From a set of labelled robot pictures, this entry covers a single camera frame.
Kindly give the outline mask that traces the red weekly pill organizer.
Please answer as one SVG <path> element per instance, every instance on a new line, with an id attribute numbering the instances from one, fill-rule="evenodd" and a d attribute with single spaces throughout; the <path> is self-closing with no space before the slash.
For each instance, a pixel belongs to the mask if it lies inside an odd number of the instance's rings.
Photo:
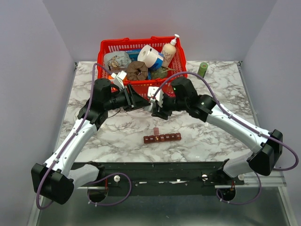
<path id="1" fill-rule="evenodd" d="M 144 144 L 151 143 L 162 143 L 162 142 L 174 142 L 180 141 L 182 139 L 181 133 L 168 133 L 168 134 L 160 134 L 159 128 L 153 128 L 153 135 L 144 136 L 143 142 Z"/>

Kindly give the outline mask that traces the white-capped pill bottle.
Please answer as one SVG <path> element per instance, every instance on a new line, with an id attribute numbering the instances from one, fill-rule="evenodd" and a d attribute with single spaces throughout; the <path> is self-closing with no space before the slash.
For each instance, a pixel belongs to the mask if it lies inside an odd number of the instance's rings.
<path id="1" fill-rule="evenodd" d="M 143 110 L 147 111 L 149 113 L 153 113 L 153 108 L 154 108 L 154 105 L 151 103 L 150 105 L 143 107 Z"/>

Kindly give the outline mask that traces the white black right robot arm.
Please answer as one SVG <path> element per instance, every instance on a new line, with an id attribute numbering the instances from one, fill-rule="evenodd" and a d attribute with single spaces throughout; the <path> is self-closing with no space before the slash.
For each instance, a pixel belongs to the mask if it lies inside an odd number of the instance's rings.
<path id="1" fill-rule="evenodd" d="M 238 175 L 256 172 L 268 176 L 282 154 L 283 134 L 257 127 L 238 117 L 213 96 L 199 95 L 191 80 L 179 77 L 172 81 L 175 97 L 169 97 L 158 87 L 149 87 L 147 96 L 153 103 L 153 117 L 168 119 L 173 111 L 186 111 L 191 117 L 215 125 L 245 144 L 250 152 L 226 159 L 216 172 L 217 181 L 228 184 Z"/>

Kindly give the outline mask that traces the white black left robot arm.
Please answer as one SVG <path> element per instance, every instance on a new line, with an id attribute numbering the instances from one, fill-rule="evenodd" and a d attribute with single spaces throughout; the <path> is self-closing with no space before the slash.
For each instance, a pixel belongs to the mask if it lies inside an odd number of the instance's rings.
<path id="1" fill-rule="evenodd" d="M 123 108 L 132 111 L 148 106 L 150 102 L 131 85 L 121 89 L 109 79 L 97 79 L 69 135 L 43 164 L 36 163 L 31 169 L 36 204 L 39 205 L 41 195 L 53 202 L 65 204 L 75 189 L 89 183 L 101 185 L 104 182 L 102 167 L 86 163 L 72 170 L 79 153 L 108 118 L 110 110 Z"/>

